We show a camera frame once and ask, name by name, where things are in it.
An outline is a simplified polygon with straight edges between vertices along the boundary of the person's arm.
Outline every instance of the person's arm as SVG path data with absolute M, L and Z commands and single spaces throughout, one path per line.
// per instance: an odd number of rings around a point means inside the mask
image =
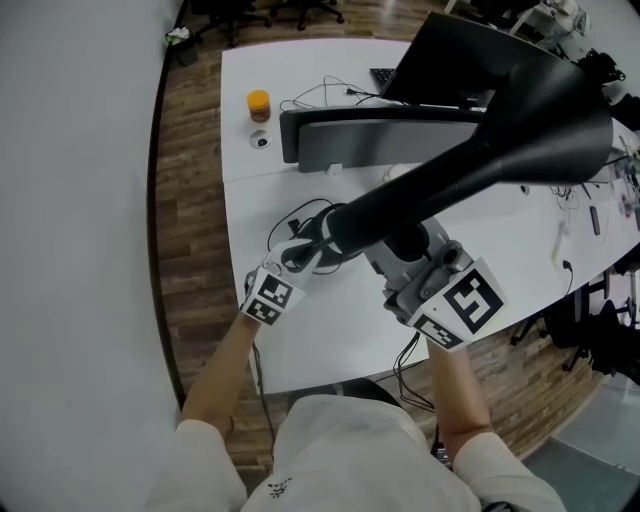
M 191 386 L 182 408 L 183 420 L 204 421 L 225 436 L 259 328 L 258 322 L 238 313 L 222 343 Z
M 453 461 L 467 441 L 493 431 L 489 406 L 466 349 L 447 352 L 429 342 L 429 359 L 440 435 Z
M 564 512 L 558 494 L 534 476 L 493 433 L 491 415 L 466 349 L 429 343 L 436 416 L 453 470 L 483 505 Z

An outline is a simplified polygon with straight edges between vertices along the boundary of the monitor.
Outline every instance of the monitor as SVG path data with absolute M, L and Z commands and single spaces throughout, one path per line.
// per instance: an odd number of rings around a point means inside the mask
M 521 62 L 558 57 L 505 32 L 431 13 L 380 92 L 413 105 L 486 107 Z

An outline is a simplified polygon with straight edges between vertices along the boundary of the black chair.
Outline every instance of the black chair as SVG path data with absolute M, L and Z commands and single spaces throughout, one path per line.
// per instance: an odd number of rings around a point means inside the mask
M 271 20 L 266 16 L 247 14 L 247 11 L 253 12 L 256 10 L 253 2 L 254 0 L 192 0 L 191 11 L 193 14 L 207 14 L 209 16 L 207 26 L 195 33 L 196 42 L 202 43 L 202 34 L 226 24 L 229 47 L 235 48 L 238 46 L 238 41 L 233 37 L 233 30 L 237 21 L 261 21 L 265 27 L 270 27 Z
M 329 3 L 331 5 L 336 5 L 338 0 L 330 0 Z M 304 20 L 307 17 L 307 12 L 312 7 L 316 9 L 320 9 L 321 11 L 329 12 L 331 14 L 335 14 L 338 17 L 338 23 L 344 23 L 344 17 L 340 11 L 336 11 L 332 9 L 328 5 L 322 3 L 322 0 L 288 0 L 281 4 L 274 5 L 271 7 L 271 16 L 277 16 L 278 11 L 280 9 L 289 9 L 289 8 L 297 8 L 300 7 L 302 11 L 300 12 L 300 18 L 298 19 L 298 30 L 304 30 L 306 25 L 304 24 Z
M 604 298 L 609 297 L 610 278 L 607 272 L 604 273 L 604 279 L 595 284 L 587 284 L 579 288 L 571 295 L 559 300 L 551 306 L 543 309 L 529 317 L 520 336 L 512 336 L 511 344 L 515 347 L 529 334 L 529 331 L 538 321 L 544 319 L 545 329 L 540 330 L 540 337 L 546 338 L 551 335 L 556 345 L 557 338 L 564 338 L 565 329 L 571 330 L 571 326 L 578 323 L 581 319 L 589 315 L 589 295 L 599 290 L 604 291 Z
M 635 329 L 635 318 L 631 316 L 631 325 L 621 324 L 618 315 L 628 313 L 635 305 L 631 300 L 627 305 L 616 309 L 613 302 L 607 301 L 598 315 L 590 315 L 578 324 L 576 336 L 582 340 L 579 352 L 570 367 L 586 353 L 591 356 L 591 369 L 605 375 L 622 373 L 640 385 L 640 331 Z

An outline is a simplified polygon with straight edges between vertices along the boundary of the white cloth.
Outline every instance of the white cloth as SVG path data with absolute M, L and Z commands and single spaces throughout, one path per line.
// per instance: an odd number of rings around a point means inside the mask
M 506 501 L 529 512 L 563 511 L 495 434 L 459 451 L 451 473 L 399 407 L 313 395 L 293 406 L 278 432 L 273 474 L 247 493 L 218 430 L 187 420 L 147 503 L 153 512 L 480 511 Z

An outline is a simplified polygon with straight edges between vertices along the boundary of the white wall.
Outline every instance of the white wall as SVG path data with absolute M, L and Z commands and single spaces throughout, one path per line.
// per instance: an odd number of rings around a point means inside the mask
M 0 2 L 0 500 L 138 509 L 174 428 L 147 264 L 176 0 Z

